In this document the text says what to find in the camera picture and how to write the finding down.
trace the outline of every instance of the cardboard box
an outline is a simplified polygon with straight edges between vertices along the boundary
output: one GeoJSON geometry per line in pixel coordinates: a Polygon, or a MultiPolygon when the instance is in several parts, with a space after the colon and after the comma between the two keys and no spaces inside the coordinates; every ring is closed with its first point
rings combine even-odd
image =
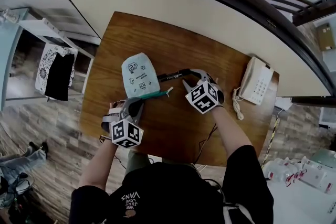
{"type": "Polygon", "coordinates": [[[335,48],[335,42],[329,24],[324,24],[317,27],[317,34],[319,46],[322,51],[335,48]]]}

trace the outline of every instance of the tiled floor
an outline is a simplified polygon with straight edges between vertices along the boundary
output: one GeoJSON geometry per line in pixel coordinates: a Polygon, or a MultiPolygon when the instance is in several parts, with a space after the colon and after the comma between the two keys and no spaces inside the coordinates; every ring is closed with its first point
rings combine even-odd
{"type": "MultiPolygon", "coordinates": [[[[27,55],[38,50],[17,51],[16,69],[22,66],[34,66],[33,57],[27,55]]],[[[30,80],[34,72],[25,74],[30,80]]],[[[82,169],[88,164],[100,143],[98,140],[82,134],[78,130],[81,99],[68,102],[49,101],[37,105],[6,107],[0,113],[0,152],[3,154],[23,153],[28,142],[47,141],[50,152],[47,163],[31,172],[35,179],[34,190],[43,210],[59,223],[67,223],[71,192],[76,188],[82,169]]],[[[278,109],[274,109],[264,148],[259,157],[262,162],[278,109]]],[[[328,147],[334,135],[318,127],[319,108],[293,105],[289,111],[279,114],[280,121],[270,150],[269,159],[276,157],[310,157],[317,149],[328,147]]],[[[123,165],[127,164],[128,150],[119,148],[116,156],[123,165]]],[[[198,168],[201,175],[223,181],[225,169],[222,167],[198,168]]],[[[124,176],[124,168],[114,160],[108,180],[107,190],[116,190],[124,176]]]]}

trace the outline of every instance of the jeans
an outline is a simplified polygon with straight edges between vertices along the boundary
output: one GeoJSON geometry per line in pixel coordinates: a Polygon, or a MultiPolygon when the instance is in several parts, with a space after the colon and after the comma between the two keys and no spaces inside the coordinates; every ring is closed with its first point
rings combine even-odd
{"type": "Polygon", "coordinates": [[[19,175],[46,162],[46,153],[29,146],[23,155],[13,154],[0,158],[0,170],[3,177],[8,181],[8,192],[0,196],[0,209],[11,205],[14,200],[15,188],[19,182],[19,175]]]}
{"type": "MultiPolygon", "coordinates": [[[[169,159],[162,159],[162,162],[168,163],[168,164],[179,164],[179,165],[182,164],[182,165],[193,167],[190,163],[178,163],[178,162],[171,161],[169,159]]],[[[151,165],[151,162],[149,161],[147,154],[142,154],[142,153],[130,150],[128,152],[128,162],[127,162],[127,168],[126,168],[125,175],[127,175],[131,171],[144,168],[148,165],[151,165]]]]}

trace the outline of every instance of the white telephone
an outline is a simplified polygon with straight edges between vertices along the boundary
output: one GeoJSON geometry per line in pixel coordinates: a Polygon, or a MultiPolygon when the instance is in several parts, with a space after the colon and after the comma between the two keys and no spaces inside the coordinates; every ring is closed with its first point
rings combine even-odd
{"type": "Polygon", "coordinates": [[[247,65],[238,96],[260,105],[265,97],[274,70],[256,57],[247,65]]]}

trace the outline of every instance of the black t-shirt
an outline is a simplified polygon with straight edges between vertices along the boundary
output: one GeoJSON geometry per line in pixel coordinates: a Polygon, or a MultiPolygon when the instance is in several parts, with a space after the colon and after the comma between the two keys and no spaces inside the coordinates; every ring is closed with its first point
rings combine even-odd
{"type": "MultiPolygon", "coordinates": [[[[252,146],[242,146],[229,157],[223,191],[227,202],[248,209],[255,224],[273,223],[274,200],[252,146]]],[[[250,224],[239,209],[229,213],[233,224],[250,224]]],[[[94,186],[72,193],[70,224],[181,220],[224,223],[222,195],[186,165],[154,163],[134,170],[110,196],[94,186]],[[130,210],[135,215],[125,217],[130,210]]]]}

